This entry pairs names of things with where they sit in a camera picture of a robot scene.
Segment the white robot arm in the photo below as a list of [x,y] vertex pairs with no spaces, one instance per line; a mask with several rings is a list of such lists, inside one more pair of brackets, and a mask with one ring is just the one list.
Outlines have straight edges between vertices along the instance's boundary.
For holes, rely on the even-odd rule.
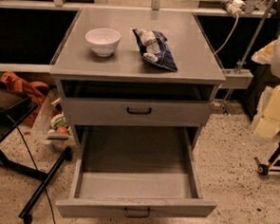
[[[252,55],[252,60],[260,65],[270,65],[271,73],[280,79],[280,36]],[[252,120],[251,140],[264,144],[280,132],[280,84],[275,88],[266,86],[257,113]]]

